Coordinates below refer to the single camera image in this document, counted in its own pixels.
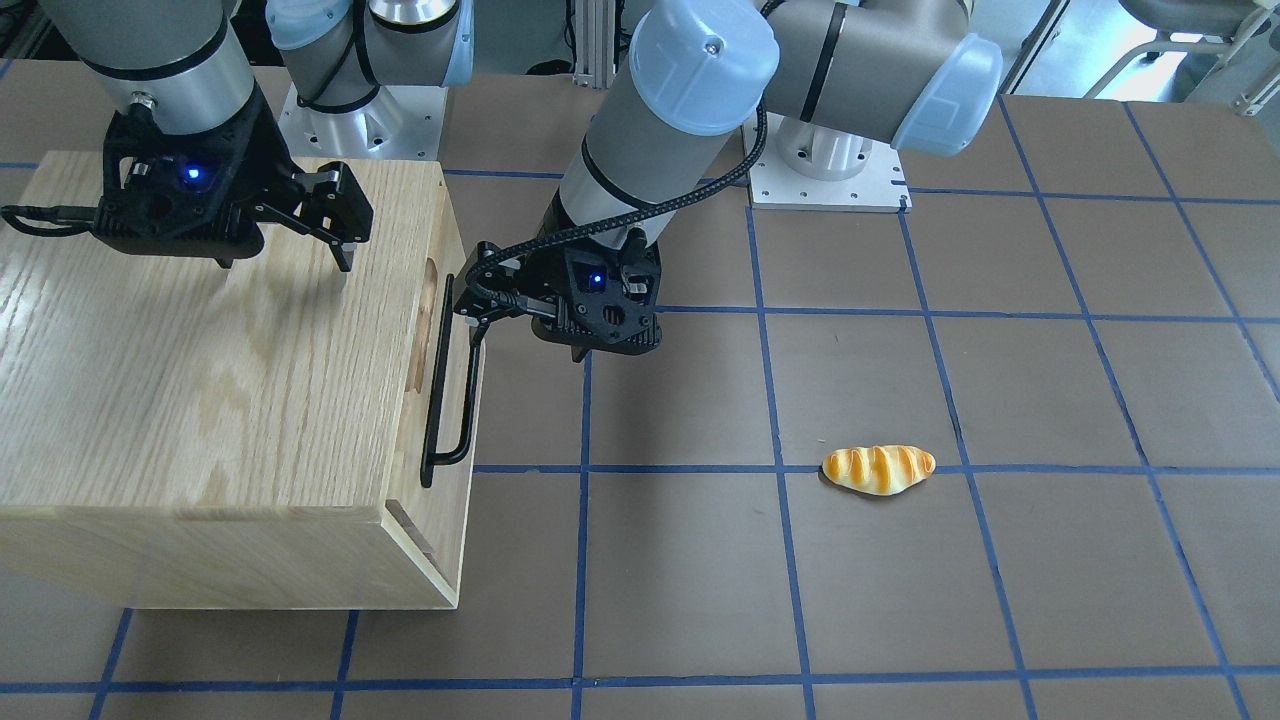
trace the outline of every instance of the white mounting plate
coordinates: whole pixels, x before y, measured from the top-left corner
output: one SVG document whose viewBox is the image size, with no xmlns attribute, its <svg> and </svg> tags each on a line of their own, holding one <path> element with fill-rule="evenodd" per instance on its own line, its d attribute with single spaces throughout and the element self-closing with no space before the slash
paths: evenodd
<svg viewBox="0 0 1280 720">
<path fill-rule="evenodd" d="M 777 137 L 782 117 L 769 113 L 769 137 Z M 755 118 L 742 126 L 742 146 L 755 143 Z M 911 209 L 911 193 L 897 151 L 874 142 L 867 165 L 846 181 L 819 181 L 791 169 L 771 140 L 751 168 L 751 204 L 774 210 L 836 210 L 845 213 L 897 213 Z"/>
<path fill-rule="evenodd" d="M 366 154 L 347 158 L 367 158 L 370 160 L 435 160 L 440 155 L 440 133 L 444 131 L 444 105 L 448 100 L 447 87 L 417 87 L 408 85 L 387 86 L 392 96 L 408 115 L 404 129 L 389 141 L 372 147 Z M 280 113 L 280 133 L 289 146 L 289 154 L 297 158 L 333 158 L 332 152 L 311 143 L 311 133 L 298 113 L 298 88 L 289 86 Z"/>
</svg>

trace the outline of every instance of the chair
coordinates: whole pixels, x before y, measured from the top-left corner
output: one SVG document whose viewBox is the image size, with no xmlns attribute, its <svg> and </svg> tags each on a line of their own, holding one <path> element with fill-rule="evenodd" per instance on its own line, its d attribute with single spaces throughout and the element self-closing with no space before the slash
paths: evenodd
<svg viewBox="0 0 1280 720">
<path fill-rule="evenodd" d="M 1097 97 L 1134 58 L 1160 53 L 1217 55 L 1210 72 L 1228 64 L 1275 12 L 1280 0 L 1120 0 L 1142 24 L 1156 29 L 1156 40 L 1139 45 L 1111 65 L 1107 74 L 1084 94 Z M 1175 32 L 1222 38 L 1222 42 L 1174 42 Z"/>
</svg>

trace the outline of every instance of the croissant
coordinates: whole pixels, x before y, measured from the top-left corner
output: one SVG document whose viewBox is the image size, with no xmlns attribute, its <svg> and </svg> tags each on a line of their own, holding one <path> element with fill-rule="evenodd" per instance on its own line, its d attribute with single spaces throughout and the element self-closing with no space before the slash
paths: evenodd
<svg viewBox="0 0 1280 720">
<path fill-rule="evenodd" d="M 936 468 L 933 456 L 909 445 L 837 450 L 822 462 L 831 482 L 870 495 L 897 495 L 924 480 Z"/>
</svg>

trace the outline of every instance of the tiled tabletop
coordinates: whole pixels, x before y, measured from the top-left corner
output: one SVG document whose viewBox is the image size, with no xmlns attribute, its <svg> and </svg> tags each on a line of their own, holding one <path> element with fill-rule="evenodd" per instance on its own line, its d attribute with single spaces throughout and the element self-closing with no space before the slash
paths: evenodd
<svg viewBox="0 0 1280 720">
<path fill-rule="evenodd" d="M 13 201 L 109 111 L 77 64 L 0 73 Z M 600 97 L 453 95 L 467 242 L 529 237 Z M 1261 131 L 1006 97 L 902 164 L 905 215 L 684 211 L 650 355 L 490 333 L 460 610 L 122 614 L 5 574 L 0 716 L 1280 717 Z M 876 443 L 938 471 L 888 500 L 820 479 Z"/>
</svg>

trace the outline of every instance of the wooden box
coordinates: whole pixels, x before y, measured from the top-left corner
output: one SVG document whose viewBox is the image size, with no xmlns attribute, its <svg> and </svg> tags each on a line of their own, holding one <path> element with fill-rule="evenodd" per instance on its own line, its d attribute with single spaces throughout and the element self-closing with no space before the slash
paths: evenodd
<svg viewBox="0 0 1280 720">
<path fill-rule="evenodd" d="M 5 227 L 0 564 L 129 607 L 457 606 L 471 460 L 430 489 L 419 462 L 465 251 L 438 164 L 351 165 L 376 215 L 349 274 L 275 225 L 230 270 Z M 100 192 L 97 154 L 52 152 L 23 202 Z"/>
</svg>

